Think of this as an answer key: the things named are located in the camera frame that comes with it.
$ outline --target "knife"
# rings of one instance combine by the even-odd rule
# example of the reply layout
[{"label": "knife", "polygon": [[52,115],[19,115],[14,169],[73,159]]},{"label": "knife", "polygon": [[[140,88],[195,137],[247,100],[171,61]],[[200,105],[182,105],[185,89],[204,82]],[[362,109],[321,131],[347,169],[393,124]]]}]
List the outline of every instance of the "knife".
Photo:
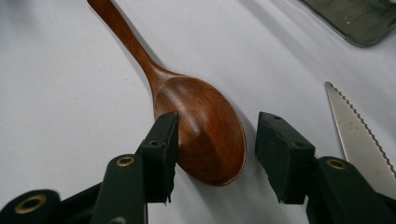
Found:
[{"label": "knife", "polygon": [[396,200],[396,173],[385,151],[347,98],[332,83],[325,87],[346,160],[376,192]]}]

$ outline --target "white tablecloth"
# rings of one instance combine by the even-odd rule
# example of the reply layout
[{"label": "white tablecloth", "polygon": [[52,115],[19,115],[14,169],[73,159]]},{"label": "white tablecloth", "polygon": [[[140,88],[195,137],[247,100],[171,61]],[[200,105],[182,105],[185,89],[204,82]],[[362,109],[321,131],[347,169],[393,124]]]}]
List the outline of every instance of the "white tablecloth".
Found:
[{"label": "white tablecloth", "polygon": [[[279,204],[254,155],[260,111],[279,115],[343,158],[325,81],[352,102],[396,163],[396,36],[348,44],[296,0],[137,1],[119,6],[165,68],[198,77],[232,103],[247,162],[229,186],[177,166],[172,202],[149,223],[307,223],[305,205]],[[0,0],[0,206],[32,189],[62,199],[102,181],[154,122],[141,68],[85,1]]]}]

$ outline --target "wooden spoon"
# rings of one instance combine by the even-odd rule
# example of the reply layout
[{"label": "wooden spoon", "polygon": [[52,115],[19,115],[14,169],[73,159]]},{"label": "wooden spoon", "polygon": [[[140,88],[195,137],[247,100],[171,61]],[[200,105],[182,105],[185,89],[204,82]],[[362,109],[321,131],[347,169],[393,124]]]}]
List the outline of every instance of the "wooden spoon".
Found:
[{"label": "wooden spoon", "polygon": [[179,166],[208,185],[224,186],[235,180],[245,163],[245,134],[224,96],[202,80],[167,71],[150,59],[110,0],[88,3],[143,68],[155,119],[178,111]]}]

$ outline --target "serrated knife blade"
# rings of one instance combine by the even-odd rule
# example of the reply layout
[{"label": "serrated knife blade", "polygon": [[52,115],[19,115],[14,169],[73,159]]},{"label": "serrated knife blade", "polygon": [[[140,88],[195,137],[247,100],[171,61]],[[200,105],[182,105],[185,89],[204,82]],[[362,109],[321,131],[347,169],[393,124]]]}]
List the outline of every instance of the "serrated knife blade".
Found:
[{"label": "serrated knife blade", "polygon": [[332,83],[325,86],[346,160],[376,192],[396,200],[396,173],[385,151],[346,97]]}]

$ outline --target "brass grommet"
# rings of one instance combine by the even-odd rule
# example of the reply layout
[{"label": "brass grommet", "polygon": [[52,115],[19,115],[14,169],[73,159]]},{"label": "brass grommet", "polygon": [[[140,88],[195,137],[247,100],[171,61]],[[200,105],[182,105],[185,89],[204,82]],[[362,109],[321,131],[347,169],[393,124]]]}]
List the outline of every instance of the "brass grommet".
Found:
[{"label": "brass grommet", "polygon": [[345,163],[336,159],[329,159],[326,161],[326,163],[337,170],[345,170],[347,168]]},{"label": "brass grommet", "polygon": [[30,198],[23,200],[18,203],[15,207],[15,213],[17,214],[27,214],[35,211],[41,205],[43,205],[47,200],[47,196],[45,194],[37,194]]},{"label": "brass grommet", "polygon": [[134,157],[131,157],[131,156],[122,157],[117,160],[117,165],[119,167],[129,166],[132,163],[134,163]]}]

